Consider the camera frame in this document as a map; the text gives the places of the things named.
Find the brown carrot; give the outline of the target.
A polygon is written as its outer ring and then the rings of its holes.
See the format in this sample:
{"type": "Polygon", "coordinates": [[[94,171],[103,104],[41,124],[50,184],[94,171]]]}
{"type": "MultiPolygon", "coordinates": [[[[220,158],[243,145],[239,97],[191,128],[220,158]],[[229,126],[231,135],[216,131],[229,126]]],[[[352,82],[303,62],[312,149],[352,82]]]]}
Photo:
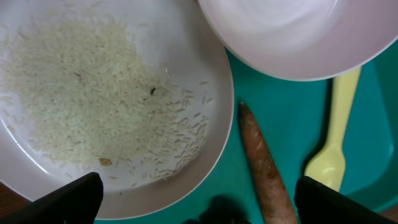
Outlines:
{"type": "Polygon", "coordinates": [[[289,194],[251,110],[239,103],[239,129],[257,202],[266,224],[297,223],[289,194]]]}

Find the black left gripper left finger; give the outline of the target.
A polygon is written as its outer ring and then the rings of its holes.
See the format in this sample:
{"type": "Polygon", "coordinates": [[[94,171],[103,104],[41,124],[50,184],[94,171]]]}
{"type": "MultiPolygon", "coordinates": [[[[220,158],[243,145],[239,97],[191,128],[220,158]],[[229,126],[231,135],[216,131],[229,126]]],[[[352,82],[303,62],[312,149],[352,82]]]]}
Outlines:
{"type": "Polygon", "coordinates": [[[39,198],[1,223],[93,223],[104,197],[99,173],[90,172],[39,198]]]}

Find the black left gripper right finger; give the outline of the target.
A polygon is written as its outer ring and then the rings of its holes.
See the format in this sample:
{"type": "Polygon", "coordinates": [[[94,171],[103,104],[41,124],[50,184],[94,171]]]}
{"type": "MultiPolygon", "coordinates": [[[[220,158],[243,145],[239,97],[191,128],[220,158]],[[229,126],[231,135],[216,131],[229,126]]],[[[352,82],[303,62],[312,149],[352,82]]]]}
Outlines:
{"type": "Polygon", "coordinates": [[[397,224],[307,176],[296,183],[294,203],[302,224],[397,224]]]}

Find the pile of white rice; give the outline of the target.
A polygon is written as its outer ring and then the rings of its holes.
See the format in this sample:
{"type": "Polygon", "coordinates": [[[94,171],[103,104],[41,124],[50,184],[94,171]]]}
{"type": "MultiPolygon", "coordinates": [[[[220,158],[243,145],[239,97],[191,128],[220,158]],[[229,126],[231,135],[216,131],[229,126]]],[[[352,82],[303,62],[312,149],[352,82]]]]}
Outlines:
{"type": "Polygon", "coordinates": [[[1,41],[1,104],[29,147],[112,186],[167,179],[199,155],[208,134],[197,97],[144,64],[116,21],[43,22],[1,41]]]}

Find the large pink plate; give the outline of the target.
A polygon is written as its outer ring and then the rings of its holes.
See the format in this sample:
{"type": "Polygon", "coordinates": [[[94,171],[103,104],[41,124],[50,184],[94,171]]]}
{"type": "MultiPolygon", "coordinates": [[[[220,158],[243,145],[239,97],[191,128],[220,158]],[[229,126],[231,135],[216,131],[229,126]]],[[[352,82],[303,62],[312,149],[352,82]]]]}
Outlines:
{"type": "Polygon", "coordinates": [[[34,201],[70,182],[97,172],[104,187],[99,220],[143,217],[181,201],[193,192],[219,161],[233,119],[234,90],[223,44],[206,22],[196,1],[2,1],[1,41],[18,30],[43,22],[116,21],[125,25],[144,64],[159,68],[167,79],[197,97],[193,109],[208,118],[206,141],[196,158],[172,177],[138,187],[112,186],[97,171],[72,170],[32,150],[23,137],[27,125],[15,125],[18,105],[1,104],[1,182],[34,201]]]}

